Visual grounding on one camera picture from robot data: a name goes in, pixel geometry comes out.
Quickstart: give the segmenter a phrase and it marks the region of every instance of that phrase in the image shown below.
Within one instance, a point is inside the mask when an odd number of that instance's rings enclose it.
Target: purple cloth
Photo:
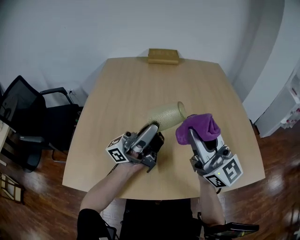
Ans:
[[[221,134],[221,129],[210,113],[191,115],[176,129],[176,138],[180,145],[189,144],[188,130],[190,128],[193,128],[203,141],[215,140]]]

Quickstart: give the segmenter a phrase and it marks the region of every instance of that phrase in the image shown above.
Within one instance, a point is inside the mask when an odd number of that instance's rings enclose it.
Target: person's arm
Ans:
[[[208,226],[224,225],[224,211],[216,189],[203,177],[199,176],[201,219]]]
[[[80,206],[82,209],[103,211],[121,191],[128,179],[143,168],[143,164],[122,163],[119,164],[109,175],[88,191]]]

